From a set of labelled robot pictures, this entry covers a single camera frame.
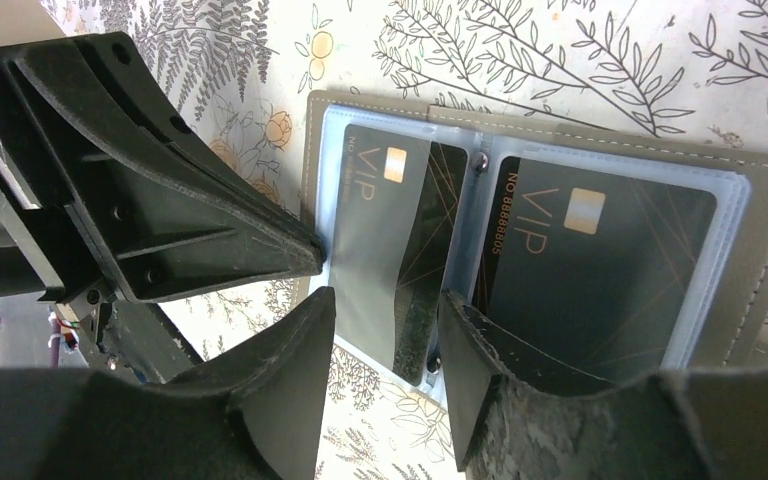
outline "screw hole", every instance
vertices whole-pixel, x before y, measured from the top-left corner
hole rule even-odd
[[[187,125],[187,122],[185,122],[183,118],[177,115],[170,118],[169,122],[172,124],[173,127],[175,127],[175,130],[178,130],[181,133],[185,133],[185,134],[193,133],[193,131],[190,130],[190,126]]]
[[[95,305],[99,300],[101,300],[101,294],[98,293],[98,290],[90,290],[87,292],[87,303]]]
[[[425,364],[425,368],[428,369],[428,373],[437,373],[440,371],[440,367],[443,366],[443,361],[439,355],[432,355],[428,358]]]
[[[116,56],[117,60],[124,63],[125,65],[128,65],[131,63],[131,55],[128,53],[127,50],[125,50],[125,47],[123,47],[119,43],[114,43],[112,48],[113,48],[113,55]]]

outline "card holder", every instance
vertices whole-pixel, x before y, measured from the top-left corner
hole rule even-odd
[[[435,149],[457,152],[460,164],[442,165],[459,171],[443,171]],[[506,363],[515,373],[545,390],[589,393],[638,373],[629,365],[686,366],[751,194],[748,180],[731,171],[333,105],[324,115],[319,159],[316,228],[329,259],[310,290],[336,287],[337,335],[415,385],[426,350],[436,348],[437,293],[446,288],[473,298],[479,308],[484,302],[497,323],[493,331],[503,332],[495,343],[500,355],[509,351]],[[518,181],[509,187],[512,175]],[[446,203],[444,193],[456,190],[454,183],[460,191]],[[506,198],[509,204],[499,203]],[[644,222],[650,222],[649,233],[640,228]],[[629,226],[636,226],[629,230],[636,236],[624,244],[618,239]],[[693,241],[685,231],[691,226]],[[515,245],[503,248],[509,242]],[[626,247],[606,249],[612,242]],[[429,245],[437,253],[429,254]],[[446,245],[444,259],[439,251]],[[600,252],[604,258],[595,261]],[[678,268],[669,261],[674,254],[687,257],[682,272],[667,271]],[[494,255],[499,286],[482,298],[482,271]],[[668,265],[657,265],[659,257]],[[624,265],[620,272],[637,276],[607,278],[617,277],[610,273],[617,262]],[[582,275],[572,274],[579,267],[586,267]],[[631,315],[625,310],[665,296],[657,287],[669,275],[678,292],[659,305],[657,321],[625,325],[623,314]],[[408,288],[410,281],[421,288]],[[528,326],[520,328],[523,323]],[[651,348],[641,350],[647,342]],[[592,352],[581,353],[599,344],[610,348],[603,345],[598,361]],[[622,363],[641,352],[645,358]],[[584,359],[597,367],[601,362],[601,370]],[[619,365],[604,372],[612,360]]]

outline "table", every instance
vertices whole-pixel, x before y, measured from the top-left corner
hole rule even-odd
[[[290,211],[299,204],[305,99],[319,88],[768,152],[761,0],[42,5],[67,34],[130,33],[193,130]],[[209,357],[280,318],[289,286],[164,308]],[[768,325],[761,336],[768,341]],[[328,395],[320,478],[457,478],[445,410],[339,348]]]

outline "card chip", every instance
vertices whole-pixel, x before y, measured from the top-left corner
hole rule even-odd
[[[405,175],[405,161],[408,152],[401,148],[387,148],[387,162],[384,164],[384,178],[391,182],[402,183]]]
[[[605,206],[605,194],[573,188],[564,227],[581,233],[593,235],[599,227],[599,217]]]

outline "floral pattern tablecloth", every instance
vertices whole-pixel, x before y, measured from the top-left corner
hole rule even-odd
[[[290,211],[318,88],[768,152],[765,0],[41,3],[67,34],[128,32],[193,130]],[[286,313],[290,287],[164,308],[208,358]],[[319,478],[458,478],[445,410],[407,385],[335,347],[328,396]]]

